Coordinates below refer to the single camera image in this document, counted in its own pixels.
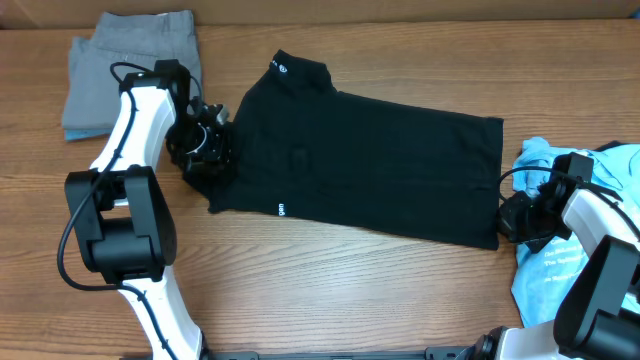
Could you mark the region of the black t-shirt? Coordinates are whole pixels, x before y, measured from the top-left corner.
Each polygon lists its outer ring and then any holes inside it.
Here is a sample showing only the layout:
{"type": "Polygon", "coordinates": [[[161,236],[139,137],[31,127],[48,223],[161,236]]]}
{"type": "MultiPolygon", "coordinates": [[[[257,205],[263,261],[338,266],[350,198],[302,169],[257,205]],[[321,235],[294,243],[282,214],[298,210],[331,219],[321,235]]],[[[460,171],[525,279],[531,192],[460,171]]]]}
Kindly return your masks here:
{"type": "Polygon", "coordinates": [[[495,250],[503,122],[337,90],[286,52],[245,94],[211,212],[239,210],[495,250]]]}

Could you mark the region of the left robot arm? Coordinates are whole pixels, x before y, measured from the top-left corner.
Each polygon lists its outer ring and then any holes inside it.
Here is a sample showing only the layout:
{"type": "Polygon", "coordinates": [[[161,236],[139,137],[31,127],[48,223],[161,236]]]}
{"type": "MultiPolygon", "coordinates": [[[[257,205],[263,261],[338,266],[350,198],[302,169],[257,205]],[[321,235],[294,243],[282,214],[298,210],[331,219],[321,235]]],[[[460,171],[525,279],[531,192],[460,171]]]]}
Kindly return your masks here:
{"type": "Polygon", "coordinates": [[[66,178],[58,271],[75,289],[122,295],[151,358],[210,359],[174,274],[177,233],[156,168],[168,152],[197,189],[222,175],[231,161],[228,113],[190,94],[198,82],[176,59],[130,69],[116,79],[121,109],[101,154],[66,178]]]}

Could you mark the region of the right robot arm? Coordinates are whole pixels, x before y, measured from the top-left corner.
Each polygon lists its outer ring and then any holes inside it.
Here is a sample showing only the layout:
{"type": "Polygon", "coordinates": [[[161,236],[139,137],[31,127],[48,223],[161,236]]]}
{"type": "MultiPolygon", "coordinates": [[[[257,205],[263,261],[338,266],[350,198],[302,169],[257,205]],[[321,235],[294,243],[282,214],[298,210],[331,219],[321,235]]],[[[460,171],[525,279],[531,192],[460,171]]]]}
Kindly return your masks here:
{"type": "Polygon", "coordinates": [[[498,231],[514,244],[539,251],[554,237],[580,241],[588,262],[554,320],[495,328],[458,359],[638,359],[639,316],[623,300],[639,293],[639,229],[622,198],[592,182],[593,165],[585,155],[561,155],[537,197],[519,191],[498,210],[498,231]]]}

